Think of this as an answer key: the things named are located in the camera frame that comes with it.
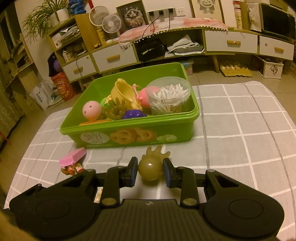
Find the small figurine toy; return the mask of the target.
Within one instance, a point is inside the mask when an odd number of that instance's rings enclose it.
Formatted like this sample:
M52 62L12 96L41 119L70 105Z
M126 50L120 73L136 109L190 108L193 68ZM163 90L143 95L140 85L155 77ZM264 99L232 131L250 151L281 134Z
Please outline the small figurine toy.
M84 168L80 163L75 163L67 167L62 167L61 172L65 175L76 175L84 171Z

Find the pink eraser block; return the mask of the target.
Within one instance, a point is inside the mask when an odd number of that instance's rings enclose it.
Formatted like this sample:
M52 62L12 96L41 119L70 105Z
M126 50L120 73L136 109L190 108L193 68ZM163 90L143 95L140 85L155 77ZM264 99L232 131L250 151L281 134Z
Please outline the pink eraser block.
M85 148L72 150L69 154L59 160L60 167L67 167L77 163L87 154Z

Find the orange toy slice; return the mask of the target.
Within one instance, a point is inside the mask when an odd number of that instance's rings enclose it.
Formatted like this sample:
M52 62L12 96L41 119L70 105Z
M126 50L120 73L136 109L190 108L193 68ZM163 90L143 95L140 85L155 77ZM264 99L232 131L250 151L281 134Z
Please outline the orange toy slice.
M87 122L80 123L79 126L95 125L99 123L108 123L108 122L111 122L111 120L110 119L94 120L94 121L87 121Z

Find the purple toy grapes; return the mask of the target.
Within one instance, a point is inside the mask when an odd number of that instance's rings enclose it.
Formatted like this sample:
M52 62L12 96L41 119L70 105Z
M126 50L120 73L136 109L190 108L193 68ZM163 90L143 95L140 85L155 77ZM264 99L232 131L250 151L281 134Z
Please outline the purple toy grapes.
M143 113L140 109L132 109L132 110L127 110L122 119L125 120L125 119L131 119L131 118L141 118L146 116L147 115Z

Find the brown toy crown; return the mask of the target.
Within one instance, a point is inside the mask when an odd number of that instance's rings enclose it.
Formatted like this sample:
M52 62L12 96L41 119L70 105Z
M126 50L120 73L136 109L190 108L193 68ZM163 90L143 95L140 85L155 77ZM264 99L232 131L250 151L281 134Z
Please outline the brown toy crown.
M127 111L125 100L119 100L118 97L115 98L115 102L110 100L103 108L105 115L115 121L123 119Z

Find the pink dotted toy ball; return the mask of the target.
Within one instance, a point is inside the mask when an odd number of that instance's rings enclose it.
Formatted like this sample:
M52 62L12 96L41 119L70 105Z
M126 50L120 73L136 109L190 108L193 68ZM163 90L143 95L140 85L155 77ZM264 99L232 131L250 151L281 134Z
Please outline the pink dotted toy ball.
M102 106L97 101L88 101L82 108L83 116L88 121L96 121L102 112Z

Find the pink pig toy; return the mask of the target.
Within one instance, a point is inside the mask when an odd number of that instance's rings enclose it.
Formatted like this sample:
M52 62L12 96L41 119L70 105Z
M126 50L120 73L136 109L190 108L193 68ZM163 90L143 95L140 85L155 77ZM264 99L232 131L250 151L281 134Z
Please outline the pink pig toy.
M153 94L154 92L158 92L158 91L160 91L160 88L157 86L145 87L137 94L136 99L140 102L140 105L143 108L150 108L147 92L150 94Z

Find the yellow toy pot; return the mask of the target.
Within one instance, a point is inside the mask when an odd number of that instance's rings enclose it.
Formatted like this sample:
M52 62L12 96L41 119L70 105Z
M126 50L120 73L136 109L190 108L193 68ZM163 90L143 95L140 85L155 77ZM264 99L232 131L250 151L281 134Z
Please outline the yellow toy pot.
M139 109L142 110L142 106L138 99L137 85L129 85L124 79L118 78L111 90L111 98L119 102L125 101L127 110Z

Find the black bag in shelf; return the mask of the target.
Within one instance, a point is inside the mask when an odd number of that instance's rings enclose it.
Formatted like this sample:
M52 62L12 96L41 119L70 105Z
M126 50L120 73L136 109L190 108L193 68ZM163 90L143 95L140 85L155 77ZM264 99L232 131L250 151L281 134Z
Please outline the black bag in shelf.
M161 39L144 39L134 44L139 61L147 62L156 58L164 58L167 45Z

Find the white carved wooden box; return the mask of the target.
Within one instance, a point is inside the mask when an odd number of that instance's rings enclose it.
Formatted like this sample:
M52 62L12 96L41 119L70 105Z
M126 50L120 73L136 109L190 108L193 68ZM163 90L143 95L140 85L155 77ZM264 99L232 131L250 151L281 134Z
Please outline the white carved wooden box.
M281 79L284 64L277 58L253 55L251 64L263 78Z

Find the pink table runner cloth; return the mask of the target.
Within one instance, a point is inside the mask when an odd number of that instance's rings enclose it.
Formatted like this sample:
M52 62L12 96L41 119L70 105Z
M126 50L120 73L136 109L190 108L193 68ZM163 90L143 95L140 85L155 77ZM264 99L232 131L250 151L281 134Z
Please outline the pink table runner cloth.
M216 19L183 18L153 23L127 30L120 35L118 43L121 48L125 48L132 43L139 42L142 39L149 38L160 33L202 28L228 31L228 27Z

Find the framed cat picture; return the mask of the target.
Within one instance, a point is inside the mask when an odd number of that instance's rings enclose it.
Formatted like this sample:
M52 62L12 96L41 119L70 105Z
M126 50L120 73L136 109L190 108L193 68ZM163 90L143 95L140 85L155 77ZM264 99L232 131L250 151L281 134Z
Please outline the framed cat picture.
M122 19L122 29L127 31L148 24L147 15L142 1L133 1L116 8Z

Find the large white desk fan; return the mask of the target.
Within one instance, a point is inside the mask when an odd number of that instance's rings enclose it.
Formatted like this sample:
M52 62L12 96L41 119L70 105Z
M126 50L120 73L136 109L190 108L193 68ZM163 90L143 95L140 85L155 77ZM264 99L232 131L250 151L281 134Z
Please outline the large white desk fan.
M103 5L98 5L91 9L89 13L89 20L94 26L101 26L103 19L108 15L108 8Z

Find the potted green plant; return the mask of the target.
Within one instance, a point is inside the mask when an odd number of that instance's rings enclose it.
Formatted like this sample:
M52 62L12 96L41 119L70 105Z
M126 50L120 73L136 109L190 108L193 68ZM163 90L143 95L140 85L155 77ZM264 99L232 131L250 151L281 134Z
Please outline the potted green plant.
M43 38L51 28L50 16L53 14L58 22L61 22L58 11L67 9L66 0L46 0L40 6L35 7L23 20L22 27L26 38L32 42L38 37Z

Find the black microwave oven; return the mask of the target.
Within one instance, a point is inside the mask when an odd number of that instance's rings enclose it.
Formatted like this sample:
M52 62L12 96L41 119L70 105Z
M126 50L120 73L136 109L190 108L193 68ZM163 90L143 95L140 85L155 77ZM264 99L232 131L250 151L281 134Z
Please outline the black microwave oven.
M261 30L264 33L295 40L295 17L267 4L259 7Z

